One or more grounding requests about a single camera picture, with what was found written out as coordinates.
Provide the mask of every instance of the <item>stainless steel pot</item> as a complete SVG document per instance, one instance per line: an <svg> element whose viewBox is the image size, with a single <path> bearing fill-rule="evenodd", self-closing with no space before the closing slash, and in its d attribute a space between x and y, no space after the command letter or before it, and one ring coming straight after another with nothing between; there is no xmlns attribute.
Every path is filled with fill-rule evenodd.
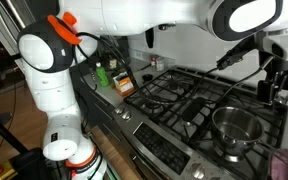
<svg viewBox="0 0 288 180"><path fill-rule="evenodd" d="M212 119L213 142L229 155L241 156L248 152L264 134L263 125L256 116L240 108L218 108Z"/></svg>

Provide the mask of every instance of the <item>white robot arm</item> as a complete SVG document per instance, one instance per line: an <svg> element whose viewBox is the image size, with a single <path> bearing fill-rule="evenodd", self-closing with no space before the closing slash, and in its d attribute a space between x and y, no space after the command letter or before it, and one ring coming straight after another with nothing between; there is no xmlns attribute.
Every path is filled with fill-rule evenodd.
<svg viewBox="0 0 288 180"><path fill-rule="evenodd" d="M270 34L288 33L288 0L59 0L59 7L56 17L22 30L18 46L32 96L49 119L43 153L54 161L67 160L75 172L73 179L101 179L106 169L92 141L82 135L68 70L76 65L72 45L80 45L90 56L97 41L76 37L76 32L127 36L160 24L193 24L225 41L256 33L258 49L288 60L288 34L282 34L281 43ZM282 57L272 44L279 45ZM78 63L86 59L78 49L76 53Z"/></svg>

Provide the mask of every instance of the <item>metal bowl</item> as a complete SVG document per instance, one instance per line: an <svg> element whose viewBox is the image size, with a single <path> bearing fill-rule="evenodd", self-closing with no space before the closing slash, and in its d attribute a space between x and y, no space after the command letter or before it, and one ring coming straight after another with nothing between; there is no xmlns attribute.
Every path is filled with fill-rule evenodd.
<svg viewBox="0 0 288 180"><path fill-rule="evenodd" d="M264 134L256 116L236 107L221 107L213 113L213 124L227 137L244 142L255 142Z"/></svg>

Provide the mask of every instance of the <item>white wall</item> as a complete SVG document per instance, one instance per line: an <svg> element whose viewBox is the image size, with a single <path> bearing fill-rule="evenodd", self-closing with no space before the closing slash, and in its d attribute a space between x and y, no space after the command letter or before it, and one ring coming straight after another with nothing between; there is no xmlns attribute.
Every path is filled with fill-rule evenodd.
<svg viewBox="0 0 288 180"><path fill-rule="evenodd" d="M192 25L178 25L167 31L159 31L155 28L154 31L153 49L147 47L144 33L129 36L130 48L173 58L177 65L193 67L202 71L216 67L216 61L237 43L223 42ZM242 62L216 73L239 80L254 72L258 66L258 55L254 50L244 56ZM264 78L265 72L262 71L247 83L257 85L258 80Z"/></svg>

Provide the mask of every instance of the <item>stove knob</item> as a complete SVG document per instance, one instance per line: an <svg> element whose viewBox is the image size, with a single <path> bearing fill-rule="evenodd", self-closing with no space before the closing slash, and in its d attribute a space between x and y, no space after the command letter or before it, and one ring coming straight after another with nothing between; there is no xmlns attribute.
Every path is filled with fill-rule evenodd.
<svg viewBox="0 0 288 180"><path fill-rule="evenodd" d="M124 119L124 120L131 119L131 112L130 111L125 111L125 113L122 114L122 119Z"/></svg>
<svg viewBox="0 0 288 180"><path fill-rule="evenodd" d="M194 163L191 166L191 174L195 179L203 179L205 170L201 164Z"/></svg>
<svg viewBox="0 0 288 180"><path fill-rule="evenodd" d="M124 112L124 109L125 109L125 107L121 105L121 106L117 107L117 108L114 110L114 112L115 112L116 114L122 114L122 113Z"/></svg>

